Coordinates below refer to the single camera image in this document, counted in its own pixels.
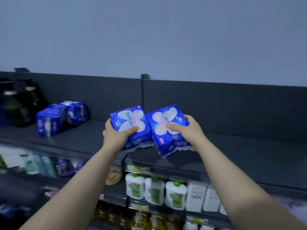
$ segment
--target butterfly graphic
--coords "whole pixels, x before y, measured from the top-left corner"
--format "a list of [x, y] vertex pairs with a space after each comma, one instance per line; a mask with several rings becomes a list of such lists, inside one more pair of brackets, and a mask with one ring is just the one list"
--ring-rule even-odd
[[168, 111], [162, 113], [162, 112], [155, 112], [152, 115], [153, 120], [155, 120], [158, 124], [155, 127], [155, 133], [157, 135], [164, 135], [167, 132], [175, 135], [175, 134], [179, 134], [179, 132], [176, 131], [172, 131], [170, 129], [168, 129], [165, 124], [167, 123], [165, 121], [165, 119], [163, 117], [167, 117], [167, 119], [169, 120], [169, 122], [171, 122], [177, 115], [177, 109], [175, 107], [171, 107]]
[[126, 114], [127, 112], [129, 112], [130, 116], [132, 117], [134, 125], [139, 127], [138, 132], [143, 131], [145, 129], [145, 124], [140, 119], [144, 116], [144, 112], [142, 112], [141, 110], [135, 110], [133, 112], [130, 111], [130, 110], [123, 110], [121, 112], [118, 112], [118, 114], [117, 114], [118, 117], [120, 117], [121, 119], [127, 120], [126, 122], [124, 122], [121, 125], [121, 127], [119, 128], [118, 131], [125, 131], [125, 130], [129, 129], [130, 127], [132, 127], [129, 124], [128, 117], [127, 117], [127, 114]]

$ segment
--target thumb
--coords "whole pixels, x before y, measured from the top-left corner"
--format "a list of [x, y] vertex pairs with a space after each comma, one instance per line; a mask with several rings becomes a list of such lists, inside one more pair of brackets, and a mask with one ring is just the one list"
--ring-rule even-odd
[[167, 124], [166, 124], [166, 127], [167, 127], [168, 129], [172, 130], [172, 131], [177, 131], [177, 132], [179, 132], [179, 133], [181, 133], [182, 130], [183, 130], [183, 128], [184, 128], [184, 126], [180, 126], [180, 125], [174, 124], [174, 123], [167, 123]]
[[125, 131], [123, 131], [125, 133], [125, 136], [128, 137], [130, 135], [132, 135], [133, 133], [136, 133], [137, 131], [139, 130], [139, 127], [138, 126], [134, 126], [134, 127], [131, 127]]

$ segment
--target gray wall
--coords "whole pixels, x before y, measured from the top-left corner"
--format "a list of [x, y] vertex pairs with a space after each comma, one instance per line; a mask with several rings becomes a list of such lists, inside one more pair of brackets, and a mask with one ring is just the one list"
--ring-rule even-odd
[[307, 86], [307, 0], [0, 0], [0, 70]]

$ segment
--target hand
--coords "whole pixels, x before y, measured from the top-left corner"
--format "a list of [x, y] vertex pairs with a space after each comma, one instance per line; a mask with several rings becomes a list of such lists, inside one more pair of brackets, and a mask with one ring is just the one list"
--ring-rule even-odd
[[127, 138], [136, 133], [138, 129], [138, 126], [134, 126], [125, 131], [118, 132], [112, 127], [111, 119], [108, 119], [106, 121], [106, 129], [102, 132], [104, 136], [102, 149], [110, 153], [118, 153], [124, 147]]
[[201, 143], [206, 139], [200, 125], [190, 115], [185, 115], [190, 125], [180, 126], [174, 123], [167, 123], [166, 127], [170, 130], [179, 132], [187, 142], [189, 142], [194, 151], [198, 151], [201, 147]]

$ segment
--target green label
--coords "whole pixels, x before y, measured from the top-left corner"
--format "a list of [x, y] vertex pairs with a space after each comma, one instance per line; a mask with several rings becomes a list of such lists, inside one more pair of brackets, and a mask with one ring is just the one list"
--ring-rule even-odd
[[28, 172], [35, 172], [35, 166], [33, 165], [33, 162], [31, 160], [25, 161], [25, 168]]
[[132, 196], [133, 197], [141, 197], [140, 193], [140, 184], [130, 183], [129, 187], [132, 189]]
[[173, 200], [173, 207], [178, 208], [178, 209], [182, 209], [182, 197], [183, 197], [183, 195], [177, 194], [177, 193], [171, 193], [169, 196]]
[[150, 188], [148, 191], [151, 194], [151, 201], [154, 203], [160, 203], [160, 190]]

